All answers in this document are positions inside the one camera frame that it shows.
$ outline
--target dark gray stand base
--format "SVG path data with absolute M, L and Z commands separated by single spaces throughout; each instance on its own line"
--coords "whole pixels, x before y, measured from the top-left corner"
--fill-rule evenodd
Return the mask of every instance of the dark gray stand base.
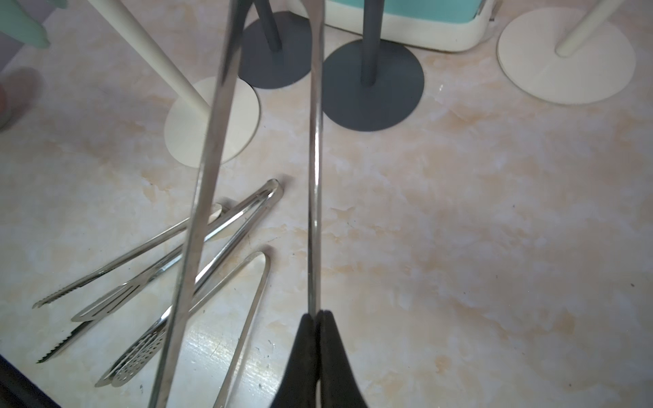
M 274 13 L 281 51 L 272 52 L 261 20 L 243 32 L 238 76 L 249 85 L 277 89 L 293 84 L 311 71 L 311 27 L 308 20 L 289 11 Z
M 372 132 L 387 129 L 412 113 L 424 91 L 424 71 L 406 47 L 381 41 L 376 82 L 360 82 L 362 40 L 333 52 L 324 64 L 324 113 L 342 127 Z

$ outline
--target stainless steel tongs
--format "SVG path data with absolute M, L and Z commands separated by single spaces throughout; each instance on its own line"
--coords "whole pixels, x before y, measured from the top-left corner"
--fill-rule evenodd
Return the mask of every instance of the stainless steel tongs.
M 209 240 L 211 237 L 215 236 L 218 232 L 224 230 L 229 225 L 233 224 L 236 220 L 243 217 L 248 211 L 256 208 L 254 213 L 245 221 L 245 223 L 236 231 L 236 233 L 229 239 L 227 244 L 220 250 L 220 252 L 215 256 L 215 258 L 209 263 L 205 268 L 205 271 L 202 274 L 198 275 L 200 279 L 199 286 L 204 284 L 206 279 L 215 271 L 220 264 L 229 256 L 229 254 L 234 250 L 242 238 L 251 230 L 255 223 L 262 218 L 269 209 L 283 196 L 283 187 L 275 179 L 268 180 L 259 190 L 254 192 L 252 195 L 247 197 L 244 201 L 237 204 L 233 209 L 228 211 L 226 214 L 221 217 L 216 218 L 208 224 L 210 229 L 208 235 L 204 238 L 204 241 Z M 63 352 L 68 346 L 73 342 L 79 339 L 84 333 L 86 333 L 91 327 L 95 326 L 103 317 L 107 316 L 110 313 L 113 313 L 119 307 L 124 305 L 128 300 L 134 297 L 138 292 L 140 292 L 147 283 L 152 282 L 157 276 L 161 275 L 163 272 L 168 270 L 172 265 L 178 262 L 181 259 L 181 246 L 175 248 L 169 254 L 165 255 L 163 258 L 155 262 L 149 268 L 146 268 L 143 272 L 138 274 L 135 278 L 125 282 L 124 284 L 118 286 L 117 288 L 110 291 L 108 294 L 102 296 L 96 302 L 91 304 L 89 307 L 85 308 L 82 312 L 94 311 L 95 307 L 97 308 L 96 313 L 86 312 L 86 315 L 91 315 L 93 319 L 84 321 L 82 324 L 78 325 L 68 337 L 63 341 L 58 343 L 48 354 L 41 358 L 38 362 L 42 363 L 48 361 L 49 359 L 59 355 Z
M 220 204 L 216 204 L 216 209 L 214 214 L 212 215 L 212 219 L 214 220 L 217 218 L 218 215 L 221 214 L 223 208 Z M 63 287 L 62 289 L 59 289 L 55 291 L 54 293 L 49 294 L 48 296 L 44 297 L 43 299 L 39 300 L 36 302 L 33 306 L 32 309 L 36 307 L 41 307 L 43 305 L 49 304 L 57 300 L 58 298 L 62 297 L 65 294 L 68 294 L 75 289 L 79 289 L 80 287 L 83 287 L 92 281 L 96 280 L 99 277 L 102 277 L 112 270 L 126 264 L 130 260 L 138 257 L 139 255 L 144 254 L 145 252 L 149 251 L 150 249 L 154 248 L 155 246 L 159 245 L 160 243 L 163 243 L 169 239 L 171 239 L 173 236 L 179 234 L 181 231 L 184 231 L 186 229 L 186 226 L 188 224 L 188 218 L 179 222 L 176 225 L 173 225 L 172 227 L 166 229 L 162 233 L 158 234 L 157 236 L 150 238 L 147 242 L 142 243 L 138 247 L 132 249 L 130 252 L 127 252 L 124 255 L 121 255 L 120 257 L 112 260 L 108 264 L 101 266 L 100 268 L 97 268 L 93 272 L 91 272 L 88 275 L 82 276 L 80 279 L 77 279 L 75 282 L 71 283 L 70 285 L 67 285 L 66 287 Z
M 192 315 L 197 312 L 197 310 L 200 309 L 214 293 L 219 291 L 232 276 L 236 275 L 257 257 L 264 257 L 265 259 L 265 265 L 261 275 L 261 281 L 265 282 L 270 272 L 270 259 L 260 251 L 250 254 L 237 267 L 220 279 L 219 282 L 217 282 L 210 290 L 204 292 L 202 291 L 202 285 L 206 282 L 205 278 L 210 274 L 210 270 L 213 268 L 213 261 L 205 266 L 195 278 L 195 294 L 193 295 L 193 307 L 191 307 L 190 314 Z M 260 285 L 259 289 L 260 290 L 257 291 L 258 298 L 261 296 L 259 292 L 263 291 L 263 289 L 260 288 Z M 152 357 L 156 355 L 163 342 L 163 336 L 165 335 L 171 309 L 172 306 L 166 309 L 161 317 L 159 317 L 159 319 L 155 321 L 154 324 L 151 325 L 150 328 L 147 329 L 145 333 L 143 333 L 143 335 L 140 336 L 134 344 L 132 344 L 111 365 L 111 367 L 109 367 L 95 386 L 99 387 L 109 384 L 113 386 L 124 385 L 131 380 L 152 359 Z M 240 339 L 244 341 L 245 336 L 241 336 Z
M 308 281 L 309 311 L 319 310 L 320 232 L 321 232 L 321 161 L 322 161 L 322 66 L 324 59 L 324 0 L 302 0 L 309 16 L 312 34 L 311 51 L 311 109 L 310 109 L 310 176 L 309 176 L 309 229 L 308 229 Z M 227 125 L 234 97 L 234 87 L 240 65 L 240 47 L 247 12 L 252 0 L 230 0 L 227 16 L 226 39 L 217 72 L 214 101 L 202 151 L 188 235 L 183 246 L 183 266 L 168 318 L 161 360 L 150 397 L 150 408 L 164 408 L 182 346 L 183 333 L 188 321 L 193 299 L 195 274 L 202 253 L 202 238 L 206 233 L 206 220 L 215 192 Z M 224 405 L 226 396 L 216 401 Z

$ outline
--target cream pole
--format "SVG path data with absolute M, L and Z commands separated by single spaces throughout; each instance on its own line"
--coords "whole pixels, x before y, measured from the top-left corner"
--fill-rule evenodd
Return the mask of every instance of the cream pole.
M 210 107 L 188 79 L 175 67 L 161 47 L 150 37 L 143 26 L 119 0 L 88 0 L 102 17 L 116 29 L 136 52 L 150 64 L 152 69 L 183 99 L 193 110 L 208 119 Z
M 582 18 L 564 40 L 556 47 L 556 54 L 569 57 L 576 52 L 590 35 L 619 8 L 626 0 L 599 0 L 596 6 Z

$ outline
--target countertop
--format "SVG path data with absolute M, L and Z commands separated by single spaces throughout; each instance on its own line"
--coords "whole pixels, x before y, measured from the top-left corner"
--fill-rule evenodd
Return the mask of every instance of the countertop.
M 125 4 L 192 82 L 215 74 L 226 0 Z M 391 129 L 325 117 L 323 307 L 370 407 L 653 405 L 653 3 L 628 1 L 611 19 L 637 70 L 606 101 L 539 101 L 496 59 L 513 18 L 592 4 L 505 1 L 474 49 L 412 48 L 426 89 Z M 72 0 L 45 27 L 51 47 L 24 47 L 0 75 L 17 105 L 0 132 L 0 353 L 62 407 L 145 407 L 158 357 L 121 388 L 93 385 L 165 310 L 174 273 L 35 362 L 70 317 L 165 248 L 31 306 L 187 217 L 197 171 L 165 147 L 175 94 L 95 9 Z M 327 55 L 357 38 L 325 37 Z M 258 89 L 258 131 L 220 172 L 216 198 L 236 202 L 269 178 L 285 184 L 232 260 L 274 249 L 235 407 L 269 404 L 306 311 L 309 88 L 306 77 Z M 212 406 L 252 282 L 191 319 L 169 406 Z

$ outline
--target dark gray pole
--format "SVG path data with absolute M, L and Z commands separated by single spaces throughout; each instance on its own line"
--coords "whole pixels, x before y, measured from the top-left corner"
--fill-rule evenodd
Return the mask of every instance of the dark gray pole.
M 381 23 L 385 0 L 365 0 L 363 8 L 363 49 L 360 81 L 363 86 L 376 82 L 376 67 L 381 44 Z
M 261 20 L 261 27 L 265 34 L 265 39 L 268 41 L 270 51 L 277 52 L 281 50 L 281 37 L 277 29 L 277 23 L 274 21 L 272 15 L 272 7 L 270 7 L 269 0 L 254 0 L 256 12 L 259 13 Z

